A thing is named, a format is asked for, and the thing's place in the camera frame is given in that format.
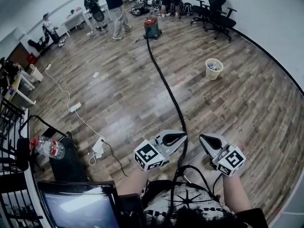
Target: vacuum cleaner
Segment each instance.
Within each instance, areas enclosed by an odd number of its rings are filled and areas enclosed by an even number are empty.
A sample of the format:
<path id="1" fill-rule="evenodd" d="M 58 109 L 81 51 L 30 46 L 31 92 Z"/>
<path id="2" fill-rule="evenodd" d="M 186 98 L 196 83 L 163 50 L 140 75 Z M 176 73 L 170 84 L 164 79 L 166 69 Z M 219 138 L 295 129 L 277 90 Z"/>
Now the vacuum cleaner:
<path id="1" fill-rule="evenodd" d="M 162 30 L 158 28 L 158 20 L 155 16 L 146 18 L 146 21 L 144 22 L 144 30 L 145 34 L 143 35 L 143 37 L 145 39 L 148 35 L 148 38 L 154 38 L 157 40 L 158 37 L 162 34 Z"/>

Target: white cable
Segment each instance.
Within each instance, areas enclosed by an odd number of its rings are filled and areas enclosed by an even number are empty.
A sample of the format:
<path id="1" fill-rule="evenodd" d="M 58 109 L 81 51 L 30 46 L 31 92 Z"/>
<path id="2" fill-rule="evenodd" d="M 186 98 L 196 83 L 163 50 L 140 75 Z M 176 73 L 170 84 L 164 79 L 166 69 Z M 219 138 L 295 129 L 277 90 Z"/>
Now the white cable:
<path id="1" fill-rule="evenodd" d="M 69 112 L 71 112 L 70 111 L 70 108 L 68 107 L 68 104 L 69 104 L 69 102 L 70 102 L 70 99 L 71 99 L 71 94 L 70 94 L 70 92 L 68 92 L 68 91 L 64 91 L 62 88 L 61 88 L 61 86 L 60 86 L 60 84 L 56 81 L 56 79 L 54 79 L 51 75 L 49 75 L 48 73 L 47 73 L 47 69 L 50 67 L 50 65 L 44 70 L 45 71 L 45 73 L 49 76 L 49 77 L 51 77 L 54 81 L 55 81 L 55 83 L 59 86 L 59 88 L 61 89 L 61 91 L 62 91 L 62 93 L 68 93 L 68 101 L 67 101 L 67 110 L 69 111 Z M 103 139 L 104 139 L 104 143 L 106 142 L 106 139 L 105 139 L 105 137 L 103 137 L 102 135 L 100 135 L 99 133 L 97 133 L 92 127 L 90 127 L 79 115 L 78 115 L 78 113 L 77 113 L 77 111 L 75 110 L 75 113 L 76 113 L 76 115 L 79 117 L 79 119 L 81 120 L 81 121 L 83 121 L 83 123 L 85 124 L 85 125 L 87 125 L 94 133 L 96 133 L 98 136 L 100 136 L 100 137 L 102 137 Z M 93 156 L 89 159 L 89 165 L 90 166 L 94 166 L 94 165 L 96 165 L 96 158 L 95 158 L 95 156 L 97 155 L 97 152 L 95 152 L 95 151 L 93 151 Z M 94 159 L 94 161 L 95 161 L 95 163 L 92 165 L 91 164 L 91 159 Z"/>

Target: orange vacuum cleaner lid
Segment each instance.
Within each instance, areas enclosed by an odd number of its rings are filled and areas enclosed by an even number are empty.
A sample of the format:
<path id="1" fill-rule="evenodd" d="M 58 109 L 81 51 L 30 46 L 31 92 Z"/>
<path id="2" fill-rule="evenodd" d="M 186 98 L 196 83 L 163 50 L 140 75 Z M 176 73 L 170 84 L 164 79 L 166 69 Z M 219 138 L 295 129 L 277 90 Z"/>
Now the orange vacuum cleaner lid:
<path id="1" fill-rule="evenodd" d="M 157 17 L 148 17 L 144 22 L 145 27 L 150 27 L 152 25 L 156 25 L 158 22 Z"/>

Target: wooden floor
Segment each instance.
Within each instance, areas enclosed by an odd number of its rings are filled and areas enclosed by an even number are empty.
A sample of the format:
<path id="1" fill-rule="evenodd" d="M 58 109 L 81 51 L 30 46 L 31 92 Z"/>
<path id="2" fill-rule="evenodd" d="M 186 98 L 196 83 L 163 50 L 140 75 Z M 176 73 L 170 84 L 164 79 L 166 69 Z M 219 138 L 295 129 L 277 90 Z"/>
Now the wooden floor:
<path id="1" fill-rule="evenodd" d="M 62 49 L 41 58 L 39 70 L 52 63 L 49 73 L 71 93 L 70 106 L 80 102 L 78 114 L 105 136 L 121 160 L 126 173 L 136 166 L 133 150 L 144 140 L 164 129 L 179 129 L 181 124 L 168 92 L 148 54 L 144 40 L 145 16 L 131 18 L 133 29 L 123 40 L 112 40 L 112 32 L 88 28 L 72 33 Z M 201 24 L 190 25 L 190 18 L 173 23 L 159 21 L 163 35 L 151 41 L 153 54 L 161 67 L 180 108 L 189 133 L 184 164 L 199 167 L 210 185 L 218 173 L 210 171 L 207 155 L 199 143 L 200 133 L 219 133 L 238 145 L 247 157 L 239 172 L 253 207 L 263 209 L 270 222 L 289 197 L 304 166 L 304 98 L 290 78 L 263 52 L 231 33 L 228 43 Z M 205 61 L 217 58 L 224 71 L 216 81 L 205 77 Z M 98 136 L 76 114 L 67 111 L 68 95 L 45 73 L 44 81 L 30 94 L 37 104 L 31 108 L 45 121 L 63 132 L 71 131 L 78 155 L 94 181 L 124 178 L 119 164 L 105 146 L 96 166 L 87 163 Z M 42 134 L 45 126 L 32 121 L 31 135 Z M 180 148 L 171 163 L 158 169 L 173 177 Z M 52 179 L 44 161 L 43 179 Z M 201 184 L 189 171 L 187 177 Z M 222 181 L 216 185 L 222 193 Z"/>

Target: metal rack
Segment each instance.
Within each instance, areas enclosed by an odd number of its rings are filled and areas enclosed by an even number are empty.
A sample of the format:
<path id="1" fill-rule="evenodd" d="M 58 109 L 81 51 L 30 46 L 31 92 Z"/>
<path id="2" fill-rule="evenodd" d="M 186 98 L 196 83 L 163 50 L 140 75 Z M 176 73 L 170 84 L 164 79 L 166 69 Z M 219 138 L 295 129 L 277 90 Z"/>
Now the metal rack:
<path id="1" fill-rule="evenodd" d="M 12 228 L 42 227 L 35 212 L 25 174 L 15 165 L 18 130 L 24 112 L 2 97 L 0 102 L 0 202 L 3 224 Z"/>

